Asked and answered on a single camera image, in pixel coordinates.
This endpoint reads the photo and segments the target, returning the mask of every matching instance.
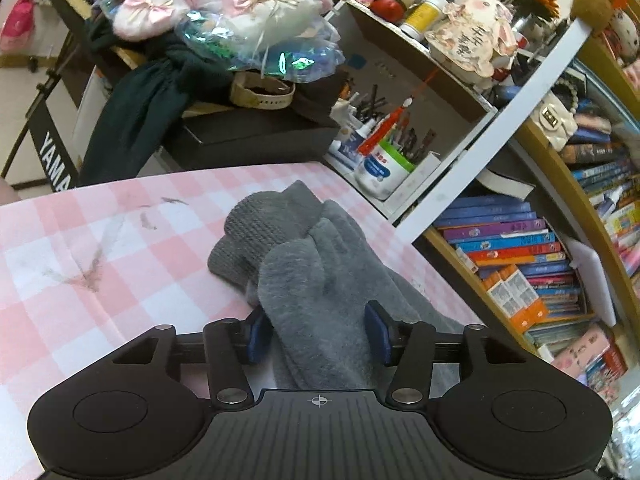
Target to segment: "pen holder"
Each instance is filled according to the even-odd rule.
[[[354,171],[362,190],[373,198],[386,200],[415,169],[386,140],[373,149]]]

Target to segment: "dark green cloth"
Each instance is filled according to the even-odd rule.
[[[121,44],[103,18],[88,23],[87,33],[96,52]],[[228,104],[231,74],[174,33],[135,47],[148,61],[114,87],[89,142],[80,186],[134,178],[194,102]]]

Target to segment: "blue label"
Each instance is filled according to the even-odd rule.
[[[391,174],[388,168],[380,164],[373,155],[369,155],[364,159],[363,166],[367,173],[374,176],[379,182],[382,182],[384,178]]]

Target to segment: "checkered tablecloth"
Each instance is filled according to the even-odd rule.
[[[318,163],[174,173],[0,209],[0,480],[42,471],[26,418],[45,391],[156,324],[199,332],[244,318],[242,295],[206,261],[229,210],[260,190],[304,181],[362,226],[380,259],[443,314],[478,318],[394,228]]]

